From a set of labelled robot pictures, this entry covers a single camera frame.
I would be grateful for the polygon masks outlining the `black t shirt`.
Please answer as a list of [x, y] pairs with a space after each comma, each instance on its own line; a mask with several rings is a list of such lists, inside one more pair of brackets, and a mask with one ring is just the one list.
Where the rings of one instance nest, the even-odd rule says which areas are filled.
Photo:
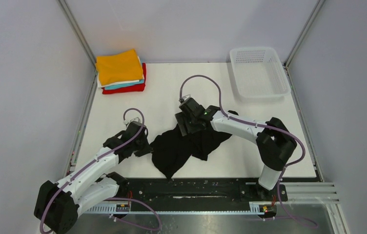
[[156, 136], [150, 143], [153, 149], [151, 160], [167, 179], [171, 179], [191, 156], [207, 161], [208, 155], [231, 136], [208, 129], [183, 136], [176, 125], [174, 129]]

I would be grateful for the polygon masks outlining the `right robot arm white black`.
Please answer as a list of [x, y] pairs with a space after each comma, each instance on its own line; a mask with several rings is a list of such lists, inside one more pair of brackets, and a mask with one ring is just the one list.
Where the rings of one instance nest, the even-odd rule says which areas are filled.
[[264, 164], [252, 195], [268, 201], [276, 195], [276, 183], [297, 147], [295, 138], [278, 118], [252, 123], [232, 113], [224, 114], [218, 106], [204, 108], [195, 99], [180, 99], [180, 112], [175, 115], [183, 136], [204, 130], [226, 133], [248, 140], [258, 147]]

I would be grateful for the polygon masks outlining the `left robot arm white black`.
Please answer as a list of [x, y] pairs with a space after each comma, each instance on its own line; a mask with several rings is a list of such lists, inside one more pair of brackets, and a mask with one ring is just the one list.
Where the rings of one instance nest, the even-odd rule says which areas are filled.
[[34, 216], [41, 222], [41, 233], [65, 234], [84, 212], [98, 203], [112, 197], [126, 198], [126, 178], [109, 170], [132, 155], [143, 156], [151, 150], [147, 127], [131, 121], [125, 130], [108, 138], [80, 169], [57, 182], [44, 182], [34, 209]]

